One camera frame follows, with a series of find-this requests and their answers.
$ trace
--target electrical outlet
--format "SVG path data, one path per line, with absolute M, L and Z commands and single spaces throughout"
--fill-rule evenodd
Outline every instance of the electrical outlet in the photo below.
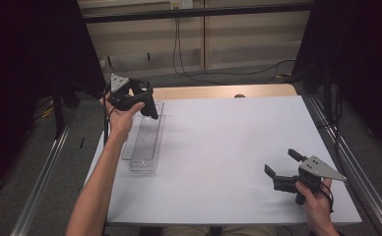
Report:
M 181 9 L 181 1 L 180 0 L 170 1 L 170 10 L 178 10 L 178 9 Z
M 181 9 L 193 9 L 192 0 L 181 0 Z

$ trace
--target person's right hand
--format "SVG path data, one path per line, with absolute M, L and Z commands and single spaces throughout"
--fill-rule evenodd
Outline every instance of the person's right hand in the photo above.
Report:
M 329 189 L 332 185 L 332 179 L 325 178 L 323 184 Z M 317 236 L 339 235 L 333 226 L 330 218 L 329 200 L 321 192 L 313 194 L 311 190 L 301 182 L 296 182 L 295 187 L 300 194 L 305 197 L 305 213 L 307 222 L 311 230 Z M 321 187 L 322 190 L 329 195 L 329 189 Z

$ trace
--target white table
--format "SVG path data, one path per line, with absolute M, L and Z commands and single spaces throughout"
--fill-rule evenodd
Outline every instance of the white table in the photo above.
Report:
M 157 171 L 131 172 L 119 162 L 108 223 L 305 222 L 295 195 L 273 190 L 264 164 L 297 174 L 287 155 L 294 148 L 334 167 L 300 96 L 166 100 L 164 116 Z M 101 150 L 102 141 L 92 169 Z M 332 191 L 333 222 L 361 222 L 344 184 L 334 181 Z

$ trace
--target gray carpet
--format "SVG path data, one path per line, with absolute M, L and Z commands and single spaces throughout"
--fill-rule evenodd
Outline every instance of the gray carpet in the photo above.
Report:
M 259 66 L 222 71 L 251 73 L 266 68 L 268 67 Z M 278 68 L 278 74 L 289 73 L 291 68 L 292 63 L 284 63 Z M 275 74 L 275 69 L 273 69 L 250 76 L 205 74 L 192 78 L 225 85 L 248 85 L 263 84 L 273 78 Z M 154 87 L 215 85 L 208 82 L 193 81 L 178 75 L 156 76 L 146 79 Z M 280 83 L 282 80 L 274 79 L 272 83 Z M 305 94 L 300 83 L 294 86 L 299 94 Z M 32 220 L 28 235 L 63 235 L 73 203 L 77 198 L 79 189 L 84 184 L 101 133 L 102 111 L 98 102 L 89 96 L 80 94 L 80 98 L 82 100 L 81 105 L 76 110 L 75 120 Z M 311 111 L 313 120 L 318 121 L 318 117 L 312 112 L 308 102 L 306 105 Z M 69 112 L 68 108 L 64 108 L 64 110 L 66 113 Z M 19 213 L 25 206 L 53 145 L 54 129 L 53 116 L 35 120 L 31 134 L 15 157 L 12 168 L 4 177 L 4 187 L 0 190 L 0 235 L 10 235 Z M 340 131 L 372 184 L 382 196 L 382 143 L 368 136 L 366 126 L 347 102 L 344 102 Z M 329 137 L 323 130 L 320 130 L 320 134 L 329 149 L 329 153 L 335 157 L 334 147 Z M 348 172 L 346 174 L 351 179 L 351 174 Z M 351 182 L 349 190 L 363 222 L 356 225 L 338 226 L 338 229 L 347 235 L 382 235 L 382 225 L 354 181 Z M 106 233 L 122 236 L 138 235 L 138 230 L 137 227 L 108 227 Z M 306 224 L 289 227 L 280 226 L 277 227 L 277 230 L 279 235 L 307 235 L 309 232 Z

